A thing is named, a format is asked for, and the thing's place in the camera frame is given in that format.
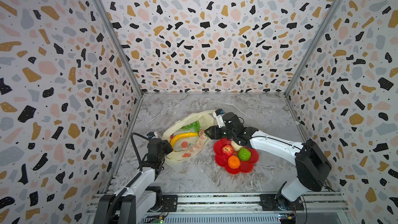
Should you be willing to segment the beige bun toy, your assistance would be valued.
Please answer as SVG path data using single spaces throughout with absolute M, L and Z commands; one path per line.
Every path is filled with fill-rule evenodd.
M 239 152 L 239 151 L 243 148 L 243 146 L 238 145 L 238 144 L 235 143 L 234 141 L 231 141 L 231 146 L 232 146 L 232 148 L 234 149 L 234 151 L 236 151 L 236 152 Z

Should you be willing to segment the cream plastic bag orange print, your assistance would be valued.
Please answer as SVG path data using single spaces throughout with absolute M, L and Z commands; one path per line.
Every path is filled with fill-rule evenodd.
M 175 122 L 162 135 L 173 151 L 166 156 L 166 163 L 183 162 L 203 151 L 211 141 L 205 130 L 217 125 L 215 110 L 193 113 Z

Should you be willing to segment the red apple toy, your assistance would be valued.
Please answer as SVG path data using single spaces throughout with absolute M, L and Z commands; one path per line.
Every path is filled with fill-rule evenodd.
M 226 145 L 222 148 L 222 155 L 226 158 L 230 158 L 231 156 L 234 155 L 234 149 L 231 145 Z

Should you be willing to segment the lime green bumpy fruit toy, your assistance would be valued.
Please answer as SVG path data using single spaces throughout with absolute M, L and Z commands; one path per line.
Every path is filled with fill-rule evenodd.
M 251 151 L 247 148 L 241 148 L 238 152 L 238 158 L 241 161 L 248 161 L 251 159 Z

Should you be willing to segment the orange fruit toy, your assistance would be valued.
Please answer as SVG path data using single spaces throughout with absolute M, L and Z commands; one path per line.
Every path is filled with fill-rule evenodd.
M 240 159 L 237 156 L 231 156 L 228 159 L 228 166 L 231 169 L 238 169 L 240 167 Z

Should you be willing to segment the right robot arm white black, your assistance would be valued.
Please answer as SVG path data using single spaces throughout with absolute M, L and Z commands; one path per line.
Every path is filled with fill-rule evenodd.
M 216 110 L 217 124 L 205 130 L 215 141 L 216 164 L 230 174 L 249 173 L 259 161 L 259 151 L 280 157 L 296 168 L 296 177 L 283 183 L 272 200 L 274 207 L 286 209 L 308 191 L 320 192 L 326 186 L 331 163 L 311 139 L 293 142 L 266 134 L 254 127 L 245 127 L 234 113 Z

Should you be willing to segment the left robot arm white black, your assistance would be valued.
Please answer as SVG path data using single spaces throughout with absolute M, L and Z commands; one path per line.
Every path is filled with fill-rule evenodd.
M 146 140 L 148 152 L 141 157 L 134 137 Z M 97 205 L 95 224 L 137 224 L 147 212 L 165 209 L 162 190 L 151 184 L 157 179 L 166 156 L 173 151 L 169 141 L 132 133 L 130 141 L 138 159 L 138 172 L 126 186 L 114 194 L 103 195 Z

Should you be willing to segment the yellow banana toy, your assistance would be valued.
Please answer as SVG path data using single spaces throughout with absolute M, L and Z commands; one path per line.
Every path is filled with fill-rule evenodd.
M 182 134 L 178 134 L 176 136 L 174 136 L 174 138 L 170 141 L 170 144 L 172 145 L 172 147 L 174 147 L 175 143 L 181 139 L 184 138 L 191 138 L 191 137 L 196 137 L 198 136 L 198 133 L 195 132 L 188 132 L 188 133 L 182 133 Z

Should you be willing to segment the green grapes bunch toy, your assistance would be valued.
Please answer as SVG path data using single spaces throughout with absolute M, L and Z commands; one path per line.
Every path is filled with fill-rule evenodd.
M 193 123 L 190 123 L 188 125 L 185 125 L 185 126 L 181 127 L 180 129 L 183 130 L 184 132 L 199 133 L 199 131 L 201 129 L 201 125 L 200 125 L 199 121 L 195 121 Z

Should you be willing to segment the red flower-shaped plate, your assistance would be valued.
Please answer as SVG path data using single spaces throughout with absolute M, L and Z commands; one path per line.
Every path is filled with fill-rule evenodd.
M 214 143 L 215 163 L 229 174 L 250 173 L 259 161 L 259 154 L 251 148 L 234 148 L 231 141 L 221 139 Z

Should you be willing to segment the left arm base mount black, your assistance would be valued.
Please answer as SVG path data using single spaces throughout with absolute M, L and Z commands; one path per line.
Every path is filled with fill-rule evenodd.
M 161 212 L 176 212 L 177 211 L 178 196 L 177 195 L 162 195 L 155 196 L 155 204 L 148 210 L 148 213 Z

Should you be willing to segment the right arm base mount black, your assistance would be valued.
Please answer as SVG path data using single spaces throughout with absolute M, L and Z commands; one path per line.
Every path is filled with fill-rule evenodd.
M 263 211 L 303 211 L 305 207 L 302 200 L 297 199 L 294 202 L 286 200 L 278 194 L 260 194 L 260 206 Z

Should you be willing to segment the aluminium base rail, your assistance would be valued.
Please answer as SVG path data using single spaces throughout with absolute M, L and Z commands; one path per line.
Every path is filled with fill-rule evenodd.
M 146 213 L 141 224 L 353 224 L 338 192 L 308 192 L 299 197 L 303 211 L 263 211 L 260 194 L 270 192 L 170 193 L 177 211 Z

